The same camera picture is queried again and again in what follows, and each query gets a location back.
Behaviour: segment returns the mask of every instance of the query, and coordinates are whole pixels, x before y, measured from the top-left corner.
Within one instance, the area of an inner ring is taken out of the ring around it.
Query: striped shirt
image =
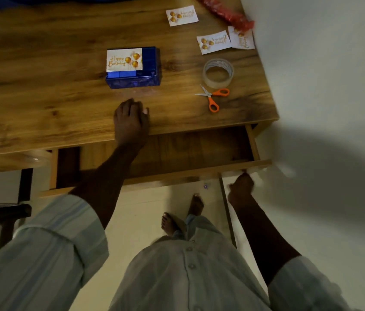
[[[205,217],[188,225],[186,238],[143,249],[109,310],[350,310],[339,288],[307,258],[286,263],[267,296]],[[108,255],[94,210],[77,196],[60,196],[0,250],[0,310],[68,310]]]

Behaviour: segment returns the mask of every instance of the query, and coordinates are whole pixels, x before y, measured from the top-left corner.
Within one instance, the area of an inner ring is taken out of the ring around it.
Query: orange scissors handle
[[[219,105],[216,104],[211,97],[209,97],[209,109],[212,113],[216,113],[220,110]]]
[[[213,93],[213,96],[224,96],[224,97],[227,97],[229,93],[230,93],[230,90],[229,89],[222,88],[222,89],[219,89],[219,90],[215,91]]]

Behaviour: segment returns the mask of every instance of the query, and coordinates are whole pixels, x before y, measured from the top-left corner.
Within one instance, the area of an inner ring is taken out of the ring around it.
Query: white wall
[[[254,196],[365,310],[365,0],[242,3],[281,118],[258,137],[275,166]]]

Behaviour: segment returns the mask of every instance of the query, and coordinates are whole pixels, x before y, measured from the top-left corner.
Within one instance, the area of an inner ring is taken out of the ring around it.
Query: shirt sleeve
[[[341,289],[306,257],[287,262],[268,286],[275,311],[349,311]]]
[[[90,205],[56,198],[0,250],[0,310],[68,310],[108,255]]]

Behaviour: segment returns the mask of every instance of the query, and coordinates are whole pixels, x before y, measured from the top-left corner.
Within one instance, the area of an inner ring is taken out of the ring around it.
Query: person's right hand
[[[253,187],[254,182],[246,172],[241,174],[236,179],[236,182],[229,185],[230,193],[228,194],[228,201],[234,210],[248,204],[247,202],[250,201]]]
[[[131,98],[120,104],[115,110],[113,122],[118,147],[131,144],[139,150],[145,145],[149,133],[149,112],[141,102]]]

